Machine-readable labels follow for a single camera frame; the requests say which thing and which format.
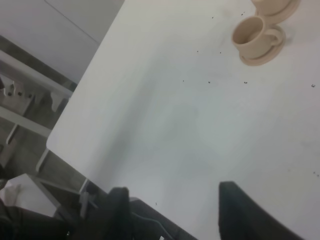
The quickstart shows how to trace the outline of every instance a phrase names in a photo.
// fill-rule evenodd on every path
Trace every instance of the beige cup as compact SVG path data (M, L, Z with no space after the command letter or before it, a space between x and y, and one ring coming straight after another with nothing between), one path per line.
M257 59L284 40L283 34L267 25L260 16L251 16L238 24L232 34L232 43L246 59Z
M251 0L260 15L272 16L284 10L291 0Z

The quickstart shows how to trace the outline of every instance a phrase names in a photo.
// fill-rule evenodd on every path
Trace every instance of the white wall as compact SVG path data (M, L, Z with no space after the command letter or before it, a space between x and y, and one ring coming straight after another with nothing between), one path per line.
M0 34L78 83L122 1L1 0Z

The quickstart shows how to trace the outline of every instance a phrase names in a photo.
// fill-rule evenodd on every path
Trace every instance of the white table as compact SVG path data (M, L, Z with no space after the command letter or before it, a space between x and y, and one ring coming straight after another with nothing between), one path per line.
M220 238L220 181L319 239L320 4L302 0L280 24L281 53L249 67L231 34L254 12L249 0L127 0L47 147L200 240Z

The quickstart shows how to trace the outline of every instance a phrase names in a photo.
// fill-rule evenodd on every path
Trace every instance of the gray floor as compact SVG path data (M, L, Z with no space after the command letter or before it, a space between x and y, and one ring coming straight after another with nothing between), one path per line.
M0 36L0 50L6 52L59 84L63 84L68 81L67 78L15 46L2 36ZM74 90L75 88L76 84L72 84L70 87L71 90ZM39 105L32 104L32 107L26 117L36 123L52 129L61 115L66 102L60 106L57 112L53 112L51 110L51 103L50 96L45 95ZM4 149L0 153L0 159L6 157L9 158L5 171L11 177L28 173L47 181L61 184L65 187L75 190L80 189L85 177L52 152L48 154L40 173L36 172L36 164L46 149L46 138L26 129L19 128L14 140L10 145L6 145L5 141L12 127L13 124L11 122L0 118L0 144L4 145Z

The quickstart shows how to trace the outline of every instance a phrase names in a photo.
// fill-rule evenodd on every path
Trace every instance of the cup handle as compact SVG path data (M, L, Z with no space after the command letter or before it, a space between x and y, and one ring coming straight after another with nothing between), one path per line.
M275 36L276 40L273 40L271 42L272 46L277 46L277 45L281 44L282 41L284 40L283 34L277 29L268 29L267 31L265 31L264 34L270 35L270 36Z

